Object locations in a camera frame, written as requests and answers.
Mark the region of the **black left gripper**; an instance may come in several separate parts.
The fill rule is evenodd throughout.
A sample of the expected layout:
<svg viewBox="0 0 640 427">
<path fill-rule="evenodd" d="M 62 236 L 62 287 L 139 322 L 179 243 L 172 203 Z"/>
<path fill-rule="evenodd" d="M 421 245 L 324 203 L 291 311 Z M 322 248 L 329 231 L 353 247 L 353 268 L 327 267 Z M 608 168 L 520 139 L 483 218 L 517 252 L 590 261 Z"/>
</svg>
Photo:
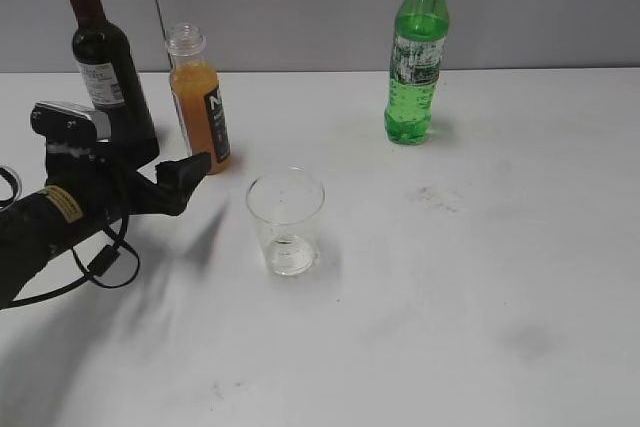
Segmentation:
<svg viewBox="0 0 640 427">
<path fill-rule="evenodd" d="M 114 223 L 130 214 L 134 197 L 149 184 L 139 169 L 158 155 L 156 142 L 98 142 L 91 147 L 48 142 L 43 194 L 69 223 Z M 182 214 L 210 169 L 207 152 L 159 163 L 149 213 Z"/>
</svg>

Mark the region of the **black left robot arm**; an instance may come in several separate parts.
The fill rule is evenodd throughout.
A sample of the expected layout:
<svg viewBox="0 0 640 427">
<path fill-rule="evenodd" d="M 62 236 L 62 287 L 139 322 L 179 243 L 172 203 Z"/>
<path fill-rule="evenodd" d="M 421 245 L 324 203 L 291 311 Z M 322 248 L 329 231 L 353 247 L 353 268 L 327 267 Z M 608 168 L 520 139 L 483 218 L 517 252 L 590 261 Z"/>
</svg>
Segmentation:
<svg viewBox="0 0 640 427">
<path fill-rule="evenodd" d="M 156 179 L 150 181 L 138 163 L 106 143 L 79 155 L 49 150 L 46 185 L 1 213 L 2 308 L 44 302 L 87 282 L 104 287 L 103 275 L 122 252 L 138 254 L 126 240 L 131 218 L 180 215 L 210 167 L 210 155 L 198 153 L 158 164 Z M 51 260 L 73 252 L 98 232 L 110 241 L 88 264 L 76 264 L 78 279 L 44 294 L 21 297 L 25 285 Z"/>
</svg>

